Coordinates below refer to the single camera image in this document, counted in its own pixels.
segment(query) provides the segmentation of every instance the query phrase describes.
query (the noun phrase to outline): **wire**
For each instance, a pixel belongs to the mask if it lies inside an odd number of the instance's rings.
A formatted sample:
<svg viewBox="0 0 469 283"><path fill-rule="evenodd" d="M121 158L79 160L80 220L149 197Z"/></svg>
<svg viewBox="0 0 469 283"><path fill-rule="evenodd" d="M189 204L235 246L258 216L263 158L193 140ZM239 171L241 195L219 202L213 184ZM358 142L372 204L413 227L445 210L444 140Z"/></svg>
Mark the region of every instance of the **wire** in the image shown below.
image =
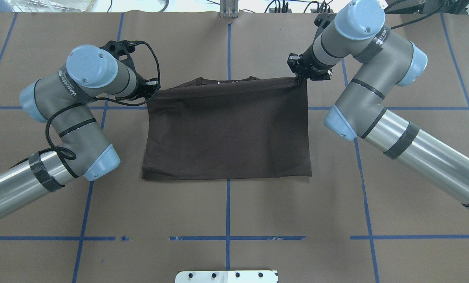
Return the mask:
<svg viewBox="0 0 469 283"><path fill-rule="evenodd" d="M405 2L405 1L407 1L407 0L397 0L397 1L393 2L392 4L388 5L388 6L385 8L385 13L386 13L386 11L388 11L389 9L393 8L395 5L400 4L400 3L402 3L402 2Z"/></svg>
<svg viewBox="0 0 469 283"><path fill-rule="evenodd" d="M105 98L105 97L100 97L100 98L94 98L95 101L98 101L98 100L107 100L107 101L110 101L110 102L114 102L114 103L117 103L117 104L121 104L121 105L126 105L126 106L139 106L139 105L142 105L142 104L146 104L147 102L149 102L153 97L154 95L156 95L156 92L158 91L159 89L159 86L161 85L161 72L159 71L159 62L158 62L158 58L156 57L156 54L154 53L154 50L152 50L152 48L150 47L150 45L145 42L145 41L141 41L141 40L137 40L135 41L136 45L140 45L140 44L145 44L145 46L147 46L150 50L150 52L152 53L152 57L154 57L154 61L156 61L156 70L158 72L158 84L157 84L157 88L154 89L154 92L152 93L152 95L146 99L144 102L140 102L140 103L125 103L125 102L121 102L121 101L118 101L118 100L114 100L114 99L110 99L110 98ZM45 150L42 150L42 151L39 151L39 154L43 154L45 152L50 152L50 151L55 151L57 152L58 154L58 157L60 159L68 159L68 160L74 160L77 158L76 154L71 151L70 149L66 148L66 147L59 147L58 145L55 145L52 141L51 141L51 136L49 135L49 130L50 130L50 127L51 127L51 123L53 122L53 119L55 119L58 115L64 113L65 111L68 111L72 108L76 108L76 107L79 107L79 106L82 106L81 103L76 103L76 104L72 104L70 106L67 106L65 108L62 108L60 111L58 111L57 113L53 114L49 119L48 121L46 122L46 131L45 131L45 135L46 135L46 141L48 142L48 145L50 146L48 149L45 149ZM27 161L28 158L25 158L23 159L22 161L20 161L19 163L16 163L15 165L13 165L13 167L15 167L16 165L19 165L25 161Z"/></svg>
<svg viewBox="0 0 469 283"><path fill-rule="evenodd" d="M160 86L161 72L159 71L159 62L158 62L158 58L156 57L156 54L154 53L154 51L152 50L152 48L150 47L150 45L147 42L137 40L137 41L135 41L135 43L137 45L145 44L145 46L147 46L147 48L149 48L150 52L152 53L152 57L154 57L154 61L156 61L156 70L158 72L158 84L157 85ZM121 102L121 101L106 98L106 97L97 97L97 98L95 98L95 101L107 100L107 101L114 102L114 103L121 104L121 105L125 105L125 106L140 106L140 105L143 105L143 104L146 104L147 102L149 102L154 97L154 95L156 95L156 92L158 91L158 89L159 89L159 87L157 87L154 90L154 92L152 93L152 95L148 99L146 99L144 102L140 102L140 103L125 103L125 102Z"/></svg>
<svg viewBox="0 0 469 283"><path fill-rule="evenodd" d="M308 2L308 5L306 5L306 8L304 8L303 14L306 13L306 10L308 9L308 7L313 3L317 3L317 11L320 9L320 3L318 1L311 1L311 2Z"/></svg>
<svg viewBox="0 0 469 283"><path fill-rule="evenodd" d="M164 12L167 9L169 3L170 3L170 0L165 0L165 5L163 6L161 10L158 11L158 13Z"/></svg>
<svg viewBox="0 0 469 283"><path fill-rule="evenodd" d="M271 4L272 4L273 2L275 2L275 6L276 6L276 1L277 1L277 0L272 0L271 2L269 2L269 4L267 4L267 7L266 7L266 9L264 10L264 12L267 12L267 10L269 9L269 7L271 6Z"/></svg>
<svg viewBox="0 0 469 283"><path fill-rule="evenodd" d="M412 21L409 21L409 22L407 22L407 23L403 23L403 24L401 24L401 25L391 27L391 29L394 30L394 29L401 28L401 27L403 27L403 26L407 26L407 25L410 25L410 24L414 24L414 23L419 22L419 21L421 21L421 20L425 20L425 18L428 18L428 17L430 17L430 16L432 16L432 15L434 15L434 14L437 14L437 12L440 11L440 10L444 7L444 5L446 5L447 0L441 0L441 2L442 2L441 5L440 5L437 9L433 10L432 12L430 12L430 14L428 14L428 15L426 15L426 16L423 16L423 17L421 17L421 18L417 18L416 20L412 20Z"/></svg>

